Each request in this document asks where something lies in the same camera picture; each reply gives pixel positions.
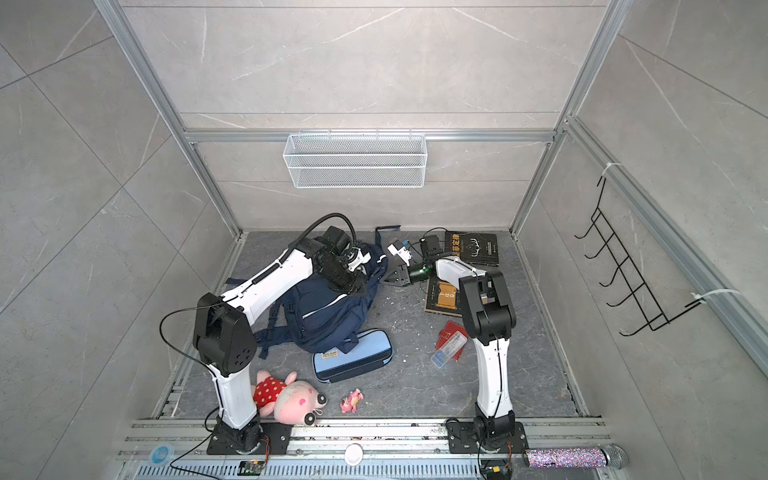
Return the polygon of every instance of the pink stuffed toy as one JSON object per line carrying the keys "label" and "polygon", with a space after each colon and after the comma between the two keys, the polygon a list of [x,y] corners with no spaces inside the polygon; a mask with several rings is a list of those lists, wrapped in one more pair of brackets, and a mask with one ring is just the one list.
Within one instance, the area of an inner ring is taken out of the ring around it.
{"label": "pink stuffed toy", "polygon": [[296,372],[291,372],[286,381],[281,382],[266,370],[259,370],[258,385],[251,386],[251,391],[262,416],[274,412],[275,420],[280,423],[312,425],[316,417],[323,414],[328,402],[326,397],[309,383],[296,381],[296,377]]}
{"label": "pink stuffed toy", "polygon": [[341,400],[341,413],[357,413],[357,404],[363,399],[360,389],[349,392],[349,396]]}

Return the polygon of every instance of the backpack strap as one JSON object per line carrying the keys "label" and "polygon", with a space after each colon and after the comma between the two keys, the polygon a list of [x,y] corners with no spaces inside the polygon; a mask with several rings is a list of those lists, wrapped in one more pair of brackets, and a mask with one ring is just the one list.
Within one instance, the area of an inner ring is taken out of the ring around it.
{"label": "backpack strap", "polygon": [[259,358],[264,360],[270,354],[270,347],[281,343],[288,343],[293,338],[287,326],[275,326],[277,314],[280,311],[280,301],[277,300],[270,307],[270,319],[266,324],[266,329],[259,330],[253,334],[256,339],[256,345],[261,347]]}

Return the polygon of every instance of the small pink toy figure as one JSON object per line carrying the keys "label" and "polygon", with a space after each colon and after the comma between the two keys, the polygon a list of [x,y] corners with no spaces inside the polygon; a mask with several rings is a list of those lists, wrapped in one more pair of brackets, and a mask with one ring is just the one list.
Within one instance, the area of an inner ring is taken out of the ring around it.
{"label": "small pink toy figure", "polygon": [[349,392],[349,396],[341,400],[341,412],[357,413],[357,403],[362,399],[363,397],[360,389],[355,389],[354,392]]}

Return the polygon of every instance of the red polka dot dress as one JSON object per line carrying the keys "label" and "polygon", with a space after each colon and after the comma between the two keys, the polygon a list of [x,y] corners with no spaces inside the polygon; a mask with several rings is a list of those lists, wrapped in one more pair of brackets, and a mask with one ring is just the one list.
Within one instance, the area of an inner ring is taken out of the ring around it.
{"label": "red polka dot dress", "polygon": [[268,376],[256,386],[256,392],[253,394],[253,401],[256,406],[263,408],[267,403],[275,402],[277,396],[286,388],[284,382],[279,381],[273,376]]}

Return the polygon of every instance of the black book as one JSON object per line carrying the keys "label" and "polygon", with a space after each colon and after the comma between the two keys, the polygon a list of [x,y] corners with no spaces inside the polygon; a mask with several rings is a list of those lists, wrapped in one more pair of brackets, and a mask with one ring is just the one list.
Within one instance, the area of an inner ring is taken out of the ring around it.
{"label": "black book", "polygon": [[443,315],[461,316],[462,311],[458,307],[456,287],[433,276],[429,277],[424,311],[442,313]]}
{"label": "black book", "polygon": [[495,233],[445,231],[445,251],[466,263],[498,266],[498,240]]}

